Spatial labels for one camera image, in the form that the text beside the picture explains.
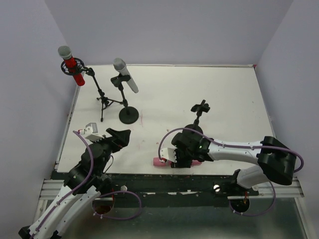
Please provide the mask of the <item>black tripod shock-mount stand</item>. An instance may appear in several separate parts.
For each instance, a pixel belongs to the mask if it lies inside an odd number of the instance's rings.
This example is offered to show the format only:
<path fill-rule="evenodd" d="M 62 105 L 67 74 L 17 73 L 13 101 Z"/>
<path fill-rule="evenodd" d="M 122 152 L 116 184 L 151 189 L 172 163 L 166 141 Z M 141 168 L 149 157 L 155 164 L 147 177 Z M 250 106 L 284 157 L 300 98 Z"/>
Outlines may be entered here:
<path fill-rule="evenodd" d="M 97 97 L 96 99 L 97 99 L 97 101 L 100 101 L 101 105 L 102 105 L 101 106 L 101 118 L 100 118 L 100 121 L 103 122 L 104 121 L 104 110 L 106 110 L 113 103 L 118 103 L 120 105 L 122 105 L 123 103 L 120 102 L 120 101 L 113 100 L 113 99 L 110 99 L 110 98 L 106 97 L 105 93 L 103 92 L 103 90 L 101 89 L 101 87 L 98 84 L 98 81 L 97 81 L 97 79 L 95 77 L 94 70 L 91 67 L 86 67 L 84 65 L 83 61 L 80 60 L 79 58 L 75 58 L 75 60 L 76 60 L 76 62 L 78 64 L 78 67 L 80 69 L 81 74 L 84 73 L 84 74 L 92 77 L 92 79 L 93 79 L 93 81 L 95 83 L 95 86 L 97 87 L 97 91 L 98 91 L 99 97 Z M 60 66 L 60 68 L 61 68 L 61 70 L 63 72 L 62 67 L 65 67 L 64 62 L 62 62 L 61 66 Z"/>

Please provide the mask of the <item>pink microphone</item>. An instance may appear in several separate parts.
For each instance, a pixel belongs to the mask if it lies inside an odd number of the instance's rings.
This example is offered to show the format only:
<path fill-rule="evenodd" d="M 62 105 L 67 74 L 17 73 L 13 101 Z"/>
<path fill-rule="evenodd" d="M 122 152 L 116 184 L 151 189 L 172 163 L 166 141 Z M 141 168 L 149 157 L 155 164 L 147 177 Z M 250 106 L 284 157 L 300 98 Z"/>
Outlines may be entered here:
<path fill-rule="evenodd" d="M 155 167 L 168 167 L 172 164 L 171 161 L 160 161 L 160 159 L 158 157 L 155 157 L 153 159 L 153 166 Z M 199 166 L 201 165 L 202 163 L 197 161 L 197 160 L 193 160 L 192 161 L 192 164 L 191 164 L 191 167 L 193 166 Z"/>

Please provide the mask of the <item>red glitter microphone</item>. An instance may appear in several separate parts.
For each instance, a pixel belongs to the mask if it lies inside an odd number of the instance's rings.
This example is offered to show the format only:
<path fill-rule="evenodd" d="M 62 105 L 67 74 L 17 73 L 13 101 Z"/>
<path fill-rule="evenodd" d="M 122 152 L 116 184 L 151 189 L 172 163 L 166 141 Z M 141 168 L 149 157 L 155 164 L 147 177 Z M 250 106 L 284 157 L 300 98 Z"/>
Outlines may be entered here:
<path fill-rule="evenodd" d="M 70 75 L 75 80 L 78 86 L 84 86 L 85 81 L 80 72 L 78 64 L 72 55 L 72 51 L 68 46 L 60 46 L 58 48 L 58 54 L 63 59 L 65 67 L 62 67 L 63 72 Z"/>

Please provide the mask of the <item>black round-base mic stand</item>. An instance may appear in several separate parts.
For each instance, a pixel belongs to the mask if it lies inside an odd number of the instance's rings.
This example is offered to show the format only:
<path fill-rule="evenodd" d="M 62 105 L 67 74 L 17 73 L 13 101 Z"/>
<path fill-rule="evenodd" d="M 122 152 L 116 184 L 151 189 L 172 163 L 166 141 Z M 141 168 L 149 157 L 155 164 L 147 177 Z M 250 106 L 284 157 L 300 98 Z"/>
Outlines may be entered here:
<path fill-rule="evenodd" d="M 207 113 L 210 110 L 210 106 L 206 103 L 206 100 L 202 100 L 200 104 L 196 104 L 191 108 L 191 112 L 196 113 L 196 119 L 192 124 L 188 124 L 186 128 L 194 129 L 200 133 L 203 133 L 201 127 L 199 126 L 199 118 L 203 113 Z"/>
<path fill-rule="evenodd" d="M 139 112 L 136 108 L 129 106 L 128 101 L 124 94 L 124 87 L 123 82 L 128 82 L 131 79 L 129 75 L 121 75 L 112 77 L 111 82 L 112 84 L 119 89 L 122 95 L 122 103 L 124 108 L 119 112 L 119 120 L 124 124 L 133 124 L 139 118 Z"/>

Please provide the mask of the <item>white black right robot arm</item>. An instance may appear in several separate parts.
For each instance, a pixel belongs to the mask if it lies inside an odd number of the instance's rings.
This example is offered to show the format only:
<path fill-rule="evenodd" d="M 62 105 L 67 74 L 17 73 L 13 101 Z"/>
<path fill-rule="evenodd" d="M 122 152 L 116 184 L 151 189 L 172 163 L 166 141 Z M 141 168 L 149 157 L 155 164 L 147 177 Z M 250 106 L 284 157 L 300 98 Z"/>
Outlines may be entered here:
<path fill-rule="evenodd" d="M 171 143 L 175 146 L 175 164 L 180 168 L 190 167 L 193 160 L 252 164 L 250 168 L 234 172 L 230 183 L 233 188 L 250 189 L 268 181 L 284 186 L 292 184 L 297 156 L 272 136 L 266 136 L 262 141 L 235 143 L 184 130 L 176 134 Z"/>

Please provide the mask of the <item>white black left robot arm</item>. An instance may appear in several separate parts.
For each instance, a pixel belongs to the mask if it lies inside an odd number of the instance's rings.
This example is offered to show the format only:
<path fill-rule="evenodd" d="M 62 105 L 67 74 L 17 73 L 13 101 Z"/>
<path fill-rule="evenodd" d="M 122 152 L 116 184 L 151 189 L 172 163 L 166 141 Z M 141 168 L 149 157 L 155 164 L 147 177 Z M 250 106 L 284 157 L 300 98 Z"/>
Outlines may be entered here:
<path fill-rule="evenodd" d="M 109 136 L 98 134 L 95 123 L 76 131 L 86 145 L 81 159 L 66 176 L 63 186 L 43 215 L 18 234 L 23 239 L 60 239 L 86 206 L 112 191 L 111 180 L 103 171 L 113 153 L 128 146 L 131 130 L 108 128 Z"/>

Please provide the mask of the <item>silver microphone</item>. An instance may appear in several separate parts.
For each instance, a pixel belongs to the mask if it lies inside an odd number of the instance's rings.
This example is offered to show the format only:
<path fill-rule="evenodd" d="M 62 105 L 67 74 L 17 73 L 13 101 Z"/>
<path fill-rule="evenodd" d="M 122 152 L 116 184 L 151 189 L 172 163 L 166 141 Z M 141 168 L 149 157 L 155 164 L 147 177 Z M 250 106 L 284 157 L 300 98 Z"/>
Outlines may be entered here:
<path fill-rule="evenodd" d="M 129 79 L 127 80 L 127 84 L 129 85 L 129 87 L 131 88 L 131 90 L 134 93 L 138 93 L 139 92 L 139 88 L 137 87 L 134 79 L 132 78 L 131 74 L 129 73 L 125 61 L 123 59 L 121 59 L 121 58 L 115 58 L 114 61 L 113 61 L 113 66 L 114 66 L 115 70 L 121 76 L 128 76 L 129 77 Z"/>

